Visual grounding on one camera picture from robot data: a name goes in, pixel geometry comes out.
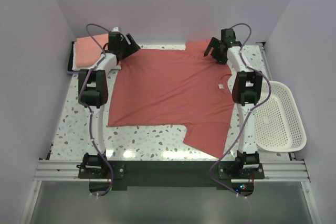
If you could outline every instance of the glass panel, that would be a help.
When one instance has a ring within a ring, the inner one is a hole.
[[[312,223],[301,183],[256,183],[248,199],[249,223]],[[45,182],[31,222],[237,224],[248,216],[243,198],[215,188],[130,187],[96,200],[87,182]]]

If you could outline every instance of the red t-shirt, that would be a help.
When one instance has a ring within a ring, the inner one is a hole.
[[[185,51],[141,49],[121,62],[109,126],[183,124],[184,143],[215,157],[224,152],[234,103],[228,65],[203,57],[208,41]]]

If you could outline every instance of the white wall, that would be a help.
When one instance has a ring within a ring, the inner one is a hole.
[[[307,133],[306,160],[323,223],[334,223],[336,2],[291,0],[266,42],[275,80],[292,90]]]
[[[64,102],[73,34],[56,0],[0,0],[0,223],[20,221]]]
[[[136,41],[186,41],[219,37],[235,23],[249,23],[251,41],[266,41],[290,0],[57,0],[75,36],[85,25],[121,26]],[[237,28],[246,38],[248,30]]]

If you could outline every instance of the speckled white tabletop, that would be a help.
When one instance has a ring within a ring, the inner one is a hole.
[[[147,49],[176,49],[184,50],[185,45],[141,45]],[[265,65],[259,46],[246,46],[244,53],[251,65],[266,73]],[[231,68],[232,76],[228,86],[232,90],[236,72]],[[117,70],[108,74],[109,92],[113,90]],[[87,150],[88,126],[86,114],[82,105],[78,103],[78,77],[72,76],[61,118],[54,137],[50,159],[53,160],[81,160]],[[216,158],[205,154],[183,143],[186,128],[182,125],[159,126],[123,126],[107,127],[108,109],[111,96],[105,106],[104,141],[109,160],[132,161],[214,161]],[[229,148],[239,132],[239,118],[234,106],[231,126],[228,132],[225,149]],[[231,154],[223,160],[232,161],[236,155],[238,145],[234,146]],[[272,153],[259,150],[261,161],[288,161],[288,153]]]

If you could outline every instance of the t-shirt sleeve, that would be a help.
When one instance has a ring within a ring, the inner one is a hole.
[[[200,123],[185,126],[187,134],[183,143],[217,158],[223,155],[230,127],[228,124]]]

